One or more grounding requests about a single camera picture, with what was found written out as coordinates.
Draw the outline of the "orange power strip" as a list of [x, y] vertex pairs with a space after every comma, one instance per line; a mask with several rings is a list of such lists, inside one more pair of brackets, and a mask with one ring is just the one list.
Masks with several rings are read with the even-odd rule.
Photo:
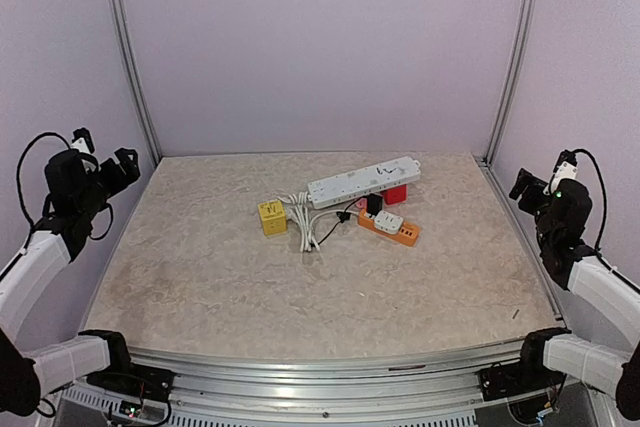
[[362, 209], [358, 215], [358, 224], [367, 230], [408, 247], [415, 245], [421, 233], [421, 228], [418, 225], [386, 210], [381, 210], [376, 215], [372, 215], [366, 209]]

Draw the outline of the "white plug adapter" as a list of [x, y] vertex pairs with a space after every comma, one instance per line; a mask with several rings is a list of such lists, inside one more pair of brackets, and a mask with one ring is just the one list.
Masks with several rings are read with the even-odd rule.
[[396, 235], [404, 223], [404, 218], [381, 210], [374, 218], [374, 228], [389, 235]]

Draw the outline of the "black plug with cable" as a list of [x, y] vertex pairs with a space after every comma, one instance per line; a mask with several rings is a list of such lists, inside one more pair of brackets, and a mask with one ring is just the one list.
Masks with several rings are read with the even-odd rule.
[[[366, 210], [368, 213], [372, 215], [376, 215], [378, 212], [382, 210], [382, 207], [384, 205], [384, 200], [381, 195], [368, 194], [363, 197], [367, 198]], [[320, 212], [319, 214], [316, 214], [314, 217], [311, 218], [311, 220], [309, 221], [309, 230], [308, 230], [308, 238], [309, 238], [308, 243], [309, 243], [309, 248], [311, 250], [319, 251], [320, 246], [334, 233], [334, 231], [337, 229], [338, 226], [348, 222], [352, 218], [355, 218], [356, 216], [359, 215], [359, 212], [361, 210], [355, 207], [355, 203], [360, 198], [362, 197], [356, 198], [355, 200], [348, 203], [345, 207], [326, 210], [326, 211]], [[321, 237], [318, 237], [316, 235], [317, 224], [320, 220], [326, 217], [333, 217], [335, 219], [335, 222], [331, 227], [331, 229], [326, 234], [324, 234]]]

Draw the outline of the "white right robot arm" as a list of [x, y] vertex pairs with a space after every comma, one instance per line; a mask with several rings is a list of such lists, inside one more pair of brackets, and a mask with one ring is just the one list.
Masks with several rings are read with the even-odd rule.
[[633, 351], [618, 353], [568, 329], [542, 329], [526, 336], [511, 380], [518, 389], [531, 391], [554, 373], [573, 377], [612, 398], [625, 419], [636, 421], [639, 288], [605, 260], [599, 244], [588, 245], [582, 238], [593, 202], [577, 179], [577, 157], [588, 153], [562, 151], [547, 181], [521, 169], [509, 196], [534, 219], [540, 259], [549, 278], [602, 314]]

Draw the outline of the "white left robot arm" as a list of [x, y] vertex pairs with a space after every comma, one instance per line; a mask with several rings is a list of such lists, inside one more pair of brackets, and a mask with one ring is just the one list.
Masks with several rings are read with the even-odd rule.
[[20, 417], [39, 411], [50, 393], [94, 373], [121, 392], [133, 390], [140, 371], [124, 336], [89, 330], [39, 351], [21, 352], [15, 340], [29, 312], [56, 276], [96, 240], [93, 221], [112, 212], [110, 199], [138, 181], [138, 154], [120, 148], [96, 159], [90, 132], [72, 140], [44, 168], [48, 193], [39, 220], [29, 218], [23, 246], [1, 271], [1, 410]]

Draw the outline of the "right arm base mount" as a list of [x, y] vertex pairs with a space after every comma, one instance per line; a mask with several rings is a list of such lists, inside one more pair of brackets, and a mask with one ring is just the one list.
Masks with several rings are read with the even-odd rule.
[[518, 362], [493, 364], [478, 372], [484, 401], [506, 399], [559, 386], [564, 379], [564, 374], [548, 369], [527, 371]]

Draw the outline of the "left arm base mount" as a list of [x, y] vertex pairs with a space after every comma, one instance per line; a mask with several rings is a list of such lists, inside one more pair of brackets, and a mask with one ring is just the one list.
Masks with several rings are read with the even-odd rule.
[[167, 402], [176, 374], [171, 370], [133, 364], [127, 372], [103, 370], [86, 376], [90, 385], [141, 400]]

